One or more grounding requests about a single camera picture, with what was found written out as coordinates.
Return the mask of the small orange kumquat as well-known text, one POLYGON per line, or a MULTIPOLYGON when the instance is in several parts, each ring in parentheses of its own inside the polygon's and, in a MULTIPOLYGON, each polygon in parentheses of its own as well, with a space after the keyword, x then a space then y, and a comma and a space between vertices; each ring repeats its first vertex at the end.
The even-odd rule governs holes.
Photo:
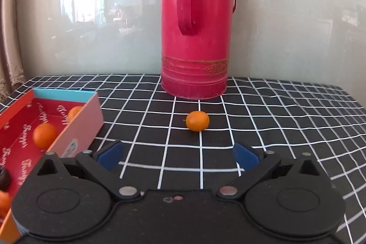
POLYGON ((12 198, 9 193, 0 191, 0 218, 4 219, 11 208, 12 198))
POLYGON ((32 134, 34 145, 40 150, 47 150, 58 136, 57 129, 53 124, 42 123, 38 125, 32 134))
POLYGON ((70 111, 68 112, 68 120, 69 122, 71 122, 77 115, 78 113, 82 110, 82 106, 75 106, 72 109, 70 109, 70 111))
POLYGON ((193 132, 201 132, 208 128, 209 116, 203 111, 192 111, 186 117, 186 126, 193 132))

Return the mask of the dark brown dried fruit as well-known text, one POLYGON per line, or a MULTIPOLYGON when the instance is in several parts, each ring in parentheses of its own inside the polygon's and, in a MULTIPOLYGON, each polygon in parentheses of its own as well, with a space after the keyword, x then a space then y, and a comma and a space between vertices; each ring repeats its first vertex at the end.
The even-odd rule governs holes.
POLYGON ((3 166, 0 168, 0 190, 6 192, 11 184, 11 175, 3 166))

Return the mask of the red colourful cardboard box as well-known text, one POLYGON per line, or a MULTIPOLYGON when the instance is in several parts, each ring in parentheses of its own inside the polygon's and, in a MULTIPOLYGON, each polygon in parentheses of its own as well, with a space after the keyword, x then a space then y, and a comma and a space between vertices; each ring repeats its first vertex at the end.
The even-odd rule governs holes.
POLYGON ((32 88, 1 111, 1 243, 19 237, 11 201, 46 152, 75 157, 104 124, 97 92, 32 88))

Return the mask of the black white grid tablecloth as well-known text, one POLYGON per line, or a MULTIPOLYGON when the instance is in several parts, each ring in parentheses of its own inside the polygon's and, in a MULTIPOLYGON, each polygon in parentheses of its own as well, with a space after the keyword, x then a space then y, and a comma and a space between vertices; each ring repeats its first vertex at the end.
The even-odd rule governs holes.
POLYGON ((310 154, 346 202, 338 237, 365 242, 365 107, 337 86, 232 77, 211 100, 167 94, 158 75, 33 77, 4 101, 5 109, 30 88, 97 92, 104 124, 90 148, 120 140, 116 174, 139 188, 213 189, 241 175, 232 147, 238 142, 286 158, 310 154), (192 111, 208 128, 186 126, 192 111))

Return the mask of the beige lace curtain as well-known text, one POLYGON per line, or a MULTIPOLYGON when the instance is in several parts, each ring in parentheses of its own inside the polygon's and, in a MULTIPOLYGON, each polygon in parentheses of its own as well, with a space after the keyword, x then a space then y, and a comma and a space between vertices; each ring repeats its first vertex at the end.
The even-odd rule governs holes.
POLYGON ((16 0, 1 0, 1 101, 25 82, 16 22, 16 0))

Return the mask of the red thermos flask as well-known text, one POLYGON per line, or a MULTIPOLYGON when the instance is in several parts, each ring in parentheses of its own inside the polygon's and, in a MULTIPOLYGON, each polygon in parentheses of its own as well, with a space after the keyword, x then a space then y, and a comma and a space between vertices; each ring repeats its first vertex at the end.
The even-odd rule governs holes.
POLYGON ((236 0, 161 0, 161 85, 189 100, 222 95, 236 0))

